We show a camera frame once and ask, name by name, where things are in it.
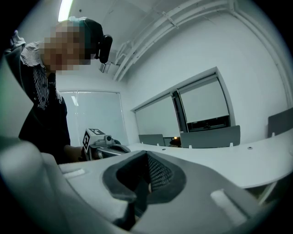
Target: fluorescent light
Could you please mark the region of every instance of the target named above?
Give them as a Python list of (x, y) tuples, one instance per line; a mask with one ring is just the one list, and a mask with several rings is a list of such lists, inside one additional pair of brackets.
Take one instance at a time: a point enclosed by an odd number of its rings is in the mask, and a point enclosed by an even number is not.
[(75, 106), (78, 106), (78, 103), (77, 103), (77, 100), (75, 99), (75, 97), (74, 96), (71, 96), (71, 98), (72, 98), (73, 104)]
[(73, 0), (62, 0), (59, 10), (58, 22), (68, 19), (72, 2)]

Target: person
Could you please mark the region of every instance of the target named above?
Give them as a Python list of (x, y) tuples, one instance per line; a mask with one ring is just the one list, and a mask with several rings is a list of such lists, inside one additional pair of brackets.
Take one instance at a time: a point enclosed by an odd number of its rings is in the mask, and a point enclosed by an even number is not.
[(70, 146), (67, 109), (56, 90), (56, 71), (90, 64), (90, 59), (95, 55), (97, 58), (103, 36), (99, 23), (85, 17), (70, 17), (58, 23), (50, 37), (15, 49), (7, 56), (17, 81), (34, 103), (19, 138), (52, 154), (58, 164), (80, 161), (85, 152), (81, 147)]

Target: gray desk partition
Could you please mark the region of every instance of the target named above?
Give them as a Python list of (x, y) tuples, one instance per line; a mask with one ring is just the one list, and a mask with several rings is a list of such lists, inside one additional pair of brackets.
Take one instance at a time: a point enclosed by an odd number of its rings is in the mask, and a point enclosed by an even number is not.
[(182, 148), (220, 148), (240, 144), (240, 126), (181, 133)]
[(268, 117), (267, 137), (275, 136), (293, 128), (293, 108)]
[(138, 135), (140, 143), (151, 144), (159, 146), (165, 146), (164, 138), (162, 134), (148, 134), (148, 135)]

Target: white table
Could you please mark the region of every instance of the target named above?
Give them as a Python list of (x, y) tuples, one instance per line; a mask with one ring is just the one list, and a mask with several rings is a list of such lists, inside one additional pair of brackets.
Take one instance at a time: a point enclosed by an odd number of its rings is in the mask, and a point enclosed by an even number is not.
[(271, 183), (275, 186), (276, 181), (289, 175), (293, 171), (292, 147), (293, 129), (258, 142), (225, 148), (184, 149), (140, 143), (128, 146), (131, 151), (159, 152), (210, 167), (241, 188)]

